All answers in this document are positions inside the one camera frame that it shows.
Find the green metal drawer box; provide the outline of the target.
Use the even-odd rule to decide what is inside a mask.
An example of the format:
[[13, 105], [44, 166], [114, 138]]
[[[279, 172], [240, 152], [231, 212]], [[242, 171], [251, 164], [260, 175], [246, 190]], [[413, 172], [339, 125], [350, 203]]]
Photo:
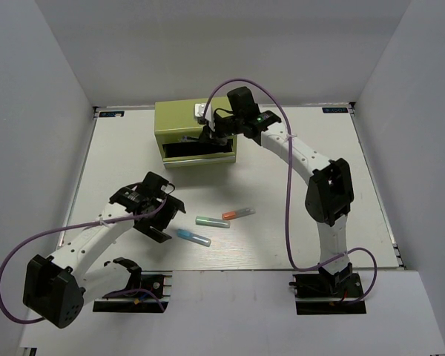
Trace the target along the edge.
[[154, 136], [165, 168], [236, 161], [236, 137], [226, 145], [180, 142], [183, 136], [199, 137], [203, 126], [194, 119], [194, 105], [206, 102], [202, 98], [155, 103]]

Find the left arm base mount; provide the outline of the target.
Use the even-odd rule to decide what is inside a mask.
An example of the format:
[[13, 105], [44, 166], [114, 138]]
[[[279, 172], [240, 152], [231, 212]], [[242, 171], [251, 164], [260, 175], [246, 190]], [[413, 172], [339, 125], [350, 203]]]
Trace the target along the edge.
[[138, 280], [93, 302], [95, 313], [161, 314], [170, 301], [173, 273], [144, 271]]

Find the orange highlighter marker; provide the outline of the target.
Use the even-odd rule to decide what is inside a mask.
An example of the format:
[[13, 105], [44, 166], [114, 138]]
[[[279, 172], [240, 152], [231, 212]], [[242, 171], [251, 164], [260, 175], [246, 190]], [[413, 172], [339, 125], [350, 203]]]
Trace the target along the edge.
[[249, 216], [249, 215], [252, 215], [255, 213], [256, 213], [256, 211], [254, 208], [240, 208], [237, 210], [222, 213], [222, 219], [226, 220], [226, 221], [234, 220], [234, 219], [246, 217], [246, 216]]

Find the purple gel pen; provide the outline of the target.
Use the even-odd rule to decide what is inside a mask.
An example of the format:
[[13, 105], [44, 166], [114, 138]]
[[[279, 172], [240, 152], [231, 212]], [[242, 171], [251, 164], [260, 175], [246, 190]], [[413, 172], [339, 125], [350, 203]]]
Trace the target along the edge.
[[198, 137], [192, 137], [192, 136], [183, 136], [180, 140], [180, 142], [199, 142]]

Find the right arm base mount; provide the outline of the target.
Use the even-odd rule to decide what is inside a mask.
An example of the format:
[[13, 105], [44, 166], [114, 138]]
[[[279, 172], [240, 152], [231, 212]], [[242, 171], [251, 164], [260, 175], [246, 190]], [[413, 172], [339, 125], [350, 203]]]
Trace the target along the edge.
[[363, 295], [358, 273], [354, 273], [336, 290], [319, 274], [294, 274], [289, 288], [294, 292], [297, 315], [365, 314], [364, 301], [354, 303]]

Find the blue highlighter marker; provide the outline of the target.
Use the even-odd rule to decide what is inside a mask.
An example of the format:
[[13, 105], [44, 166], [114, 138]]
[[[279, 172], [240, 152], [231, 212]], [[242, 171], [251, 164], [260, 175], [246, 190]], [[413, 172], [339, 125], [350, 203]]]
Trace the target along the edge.
[[203, 245], [205, 247], [211, 246], [211, 240], [209, 238], [195, 234], [191, 231], [187, 231], [184, 229], [178, 229], [177, 236], [181, 239], [187, 240], [192, 243], [196, 243], [198, 245]]

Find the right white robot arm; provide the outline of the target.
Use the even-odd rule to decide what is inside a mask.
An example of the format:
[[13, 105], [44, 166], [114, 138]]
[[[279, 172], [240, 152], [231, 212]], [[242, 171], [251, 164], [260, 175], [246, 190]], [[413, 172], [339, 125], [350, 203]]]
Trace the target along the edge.
[[194, 105], [194, 119], [203, 126], [201, 143], [223, 145], [236, 135], [274, 153], [306, 183], [305, 207], [317, 223], [320, 240], [321, 289], [335, 296], [347, 286], [352, 264], [347, 255], [346, 223], [354, 200], [352, 176], [344, 159], [329, 159], [298, 139], [289, 124], [272, 111], [261, 111], [247, 87], [227, 94], [230, 108], [220, 116], [210, 103]]

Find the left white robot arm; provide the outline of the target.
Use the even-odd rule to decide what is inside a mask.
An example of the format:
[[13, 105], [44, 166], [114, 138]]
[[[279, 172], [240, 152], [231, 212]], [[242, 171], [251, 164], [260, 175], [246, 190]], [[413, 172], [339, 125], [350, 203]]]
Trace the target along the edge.
[[101, 297], [133, 296], [141, 292], [141, 267], [127, 257], [114, 257], [93, 270], [101, 255], [132, 228], [163, 243], [164, 232], [182, 200], [165, 192], [168, 181], [141, 182], [114, 193], [91, 226], [48, 257], [36, 255], [27, 265], [24, 304], [63, 329], [83, 306]]

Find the green highlighter marker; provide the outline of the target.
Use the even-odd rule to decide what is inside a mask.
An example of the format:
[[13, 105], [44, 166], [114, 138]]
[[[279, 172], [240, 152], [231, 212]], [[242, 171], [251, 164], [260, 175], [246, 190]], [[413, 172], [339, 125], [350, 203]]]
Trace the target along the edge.
[[215, 228], [230, 228], [231, 224], [228, 220], [216, 219], [213, 217], [196, 216], [195, 223], [201, 226]]

